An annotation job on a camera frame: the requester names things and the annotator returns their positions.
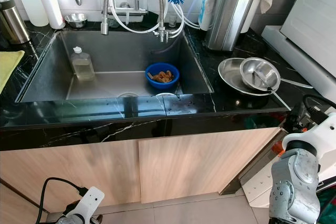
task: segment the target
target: faucet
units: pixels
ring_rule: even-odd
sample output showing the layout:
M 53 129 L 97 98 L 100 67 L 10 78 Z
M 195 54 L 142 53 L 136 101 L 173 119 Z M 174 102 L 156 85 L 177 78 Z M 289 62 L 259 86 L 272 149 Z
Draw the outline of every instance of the faucet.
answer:
M 158 31 L 154 31 L 154 34 L 157 35 L 160 39 L 160 42 L 167 41 L 169 34 L 167 31 L 165 31 L 164 26 L 164 3 L 163 0 L 159 0 L 159 7 L 160 7 L 160 14 L 159 14 L 159 27 Z M 134 0 L 134 8 L 128 8 L 128 7 L 118 7 L 115 8 L 115 11 L 117 14 L 126 14 L 127 16 L 133 15 L 144 15 L 147 14 L 148 11 L 145 9 L 139 8 L 139 0 Z M 103 1 L 103 9 L 102 9 L 102 22 L 100 26 L 100 33 L 107 35 L 109 33 L 109 24 L 108 24 L 108 14 L 109 13 L 109 0 Z

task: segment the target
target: knife block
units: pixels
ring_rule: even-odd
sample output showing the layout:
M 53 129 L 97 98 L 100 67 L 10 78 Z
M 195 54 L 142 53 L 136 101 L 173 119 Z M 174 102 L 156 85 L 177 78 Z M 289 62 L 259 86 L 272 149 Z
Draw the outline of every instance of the knife block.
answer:
M 214 14 L 206 33 L 206 47 L 232 51 L 253 0 L 216 0 Z

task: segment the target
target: blue bowl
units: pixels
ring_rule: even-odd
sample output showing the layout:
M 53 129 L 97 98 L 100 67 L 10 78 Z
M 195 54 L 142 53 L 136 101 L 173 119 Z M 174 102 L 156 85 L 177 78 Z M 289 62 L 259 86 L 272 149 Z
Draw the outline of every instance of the blue bowl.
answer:
M 167 70 L 169 70 L 172 73 L 172 75 L 174 76 L 174 79 L 171 82 L 168 82 L 168 83 L 161 83 L 161 82 L 154 81 L 151 78 L 149 78 L 149 76 L 147 74 L 149 72 L 152 76 L 154 76 L 154 75 L 160 73 L 160 71 L 163 71 L 163 72 L 166 73 Z M 169 89 L 169 88 L 173 87 L 174 84 L 176 84 L 178 79 L 180 78 L 180 72 L 178 71 L 178 69 L 176 67 L 174 67 L 171 64 L 163 63 L 163 62 L 154 63 L 154 64 L 151 64 L 150 66 L 148 66 L 146 68 L 145 75 L 146 75 L 146 78 L 149 81 L 149 83 L 157 89 Z

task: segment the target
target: sink basin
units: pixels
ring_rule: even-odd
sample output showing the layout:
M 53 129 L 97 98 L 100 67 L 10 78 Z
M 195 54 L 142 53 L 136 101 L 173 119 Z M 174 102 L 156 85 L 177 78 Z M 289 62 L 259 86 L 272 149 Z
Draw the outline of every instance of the sink basin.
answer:
M 79 81 L 74 74 L 69 57 L 76 46 L 91 55 L 96 74 L 92 81 Z M 158 90 L 148 83 L 145 69 L 156 62 L 167 62 L 179 69 L 181 76 L 176 86 Z M 212 92 L 185 37 L 166 44 L 153 34 L 113 31 L 104 36 L 99 31 L 59 31 L 50 40 L 17 101 L 137 97 L 162 92 Z

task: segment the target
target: metal bowl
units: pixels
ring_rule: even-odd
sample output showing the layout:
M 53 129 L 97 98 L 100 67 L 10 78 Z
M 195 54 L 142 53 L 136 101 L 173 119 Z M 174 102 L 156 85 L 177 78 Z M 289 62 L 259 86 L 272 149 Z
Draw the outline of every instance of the metal bowl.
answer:
M 229 58 L 223 60 L 218 65 L 218 73 L 223 81 L 230 87 L 238 90 L 240 93 L 253 95 L 255 97 L 262 97 L 264 95 L 270 95 L 269 92 L 262 92 L 260 90 L 251 89 L 243 83 L 239 67 L 244 61 L 243 58 Z
M 65 16 L 65 21 L 73 28 L 82 28 L 86 25 L 88 19 L 84 13 L 71 13 Z
M 267 88 L 271 87 L 274 91 L 276 91 L 280 86 L 281 78 L 278 70 L 264 59 L 245 59 L 240 64 L 240 74 L 243 82 L 253 89 L 267 91 Z M 258 76 L 260 76 L 267 85 L 262 82 Z

